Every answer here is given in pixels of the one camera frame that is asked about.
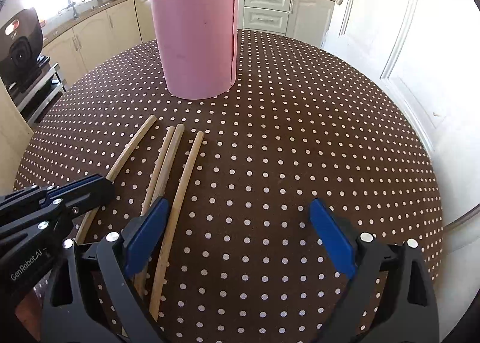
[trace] pink foam tube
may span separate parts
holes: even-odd
[[[169,91],[182,99],[207,99],[236,79],[237,0],[151,0]]]

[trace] metal screw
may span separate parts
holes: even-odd
[[[67,239],[63,242],[63,248],[69,249],[74,244],[72,239]]]
[[[120,237],[118,232],[110,232],[108,235],[105,236],[106,241],[113,242],[116,241]]]
[[[408,239],[406,241],[406,244],[410,247],[410,248],[417,248],[418,247],[418,242],[417,240],[415,239]]]
[[[48,221],[42,221],[42,222],[39,223],[38,229],[40,229],[40,230],[45,229],[48,225],[49,225]]]
[[[363,232],[361,235],[360,235],[360,239],[364,242],[372,242],[374,241],[374,237],[368,233],[368,232]]]

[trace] white door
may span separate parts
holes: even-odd
[[[106,13],[99,12],[72,29],[88,71],[115,55],[113,36]]]
[[[133,0],[114,5],[106,13],[113,34],[115,54],[142,43]]]
[[[140,35],[142,43],[152,41],[156,38],[155,28],[153,26],[152,6],[150,0],[135,0],[135,8],[137,11],[138,26],[140,27]]]
[[[85,64],[83,63],[79,51],[78,43],[76,42],[74,32],[71,29],[54,39],[42,50],[42,54],[50,57],[51,65],[54,63],[60,65],[63,76],[69,87],[74,85],[79,78],[87,73],[87,69],[85,68]]]
[[[321,47],[333,8],[330,0],[292,0],[286,36]]]
[[[372,80],[380,77],[409,0],[344,0],[336,5],[324,49]]]
[[[480,202],[479,21],[474,0],[344,0],[323,46],[383,89],[414,127],[435,171],[444,226]],[[480,286],[480,215],[443,234],[435,270],[441,338]]]

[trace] brown tablecloth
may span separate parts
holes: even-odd
[[[154,41],[85,75],[38,127],[15,185],[106,175],[155,114],[155,127],[117,177],[116,200],[97,214],[87,236],[94,241],[139,215],[165,128],[186,127],[170,201],[194,135],[204,130],[158,323],[173,342],[308,342],[347,282],[309,223],[312,199],[385,242],[416,238],[434,279],[440,195],[417,135],[374,83],[302,42],[252,31],[238,36],[237,82],[213,99],[170,95]],[[382,276],[378,282],[380,292]],[[99,295],[120,331],[101,283]],[[378,301],[373,293],[359,330],[368,328]]]

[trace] kitchen utensil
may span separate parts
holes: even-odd
[[[236,79],[238,0],[150,0],[150,3],[171,94],[198,100],[230,89]],[[189,44],[202,44],[202,48]]]

